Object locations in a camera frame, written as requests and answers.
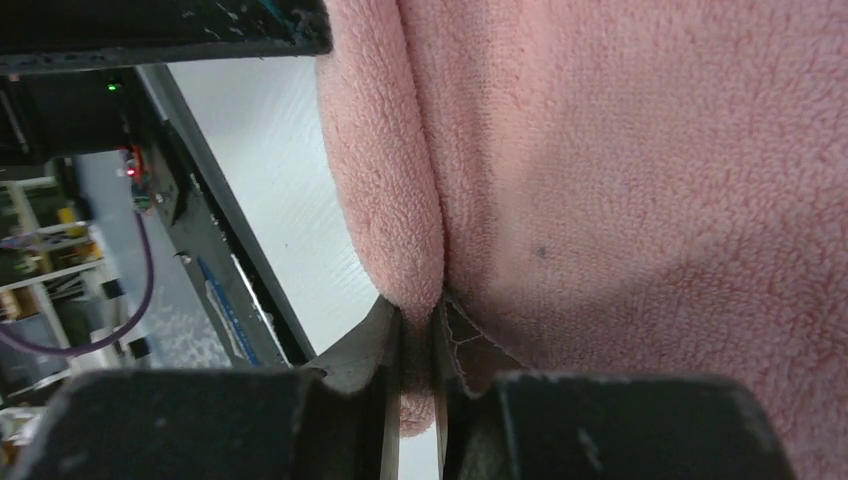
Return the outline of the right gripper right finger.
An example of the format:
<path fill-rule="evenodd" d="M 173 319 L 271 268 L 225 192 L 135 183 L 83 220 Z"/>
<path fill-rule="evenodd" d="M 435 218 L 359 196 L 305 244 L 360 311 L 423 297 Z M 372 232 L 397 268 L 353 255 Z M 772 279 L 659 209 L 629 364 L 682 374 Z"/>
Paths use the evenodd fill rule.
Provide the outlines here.
<path fill-rule="evenodd" d="M 710 375 L 531 370 L 445 293 L 432 317 L 444 479 L 791 479 L 766 414 Z"/>

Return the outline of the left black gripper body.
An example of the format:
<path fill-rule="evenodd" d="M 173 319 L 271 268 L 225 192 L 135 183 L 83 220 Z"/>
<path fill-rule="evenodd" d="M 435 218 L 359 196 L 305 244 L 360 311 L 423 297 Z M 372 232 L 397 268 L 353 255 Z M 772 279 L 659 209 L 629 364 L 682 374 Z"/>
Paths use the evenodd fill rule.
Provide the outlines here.
<path fill-rule="evenodd" d="M 321 1 L 30 0 L 1 4 L 1 72 L 101 70 L 332 49 Z"/>

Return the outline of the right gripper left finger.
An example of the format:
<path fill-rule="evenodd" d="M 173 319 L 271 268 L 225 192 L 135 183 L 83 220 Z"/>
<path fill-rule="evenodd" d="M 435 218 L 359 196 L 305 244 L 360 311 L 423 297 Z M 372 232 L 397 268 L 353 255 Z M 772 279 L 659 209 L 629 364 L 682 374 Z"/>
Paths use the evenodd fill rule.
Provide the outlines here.
<path fill-rule="evenodd" d="M 52 398 L 13 479 L 394 479 L 402 316 L 378 299 L 308 364 L 101 370 Z"/>

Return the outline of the pink towel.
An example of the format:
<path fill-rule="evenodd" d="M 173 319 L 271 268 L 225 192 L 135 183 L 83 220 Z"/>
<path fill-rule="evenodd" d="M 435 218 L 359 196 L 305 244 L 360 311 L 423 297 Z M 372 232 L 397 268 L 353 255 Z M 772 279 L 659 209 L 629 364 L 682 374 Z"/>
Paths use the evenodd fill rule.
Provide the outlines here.
<path fill-rule="evenodd" d="M 318 61 L 354 247 L 434 420 L 444 290 L 522 365 L 752 390 L 847 475 L 843 1 L 330 1 Z"/>

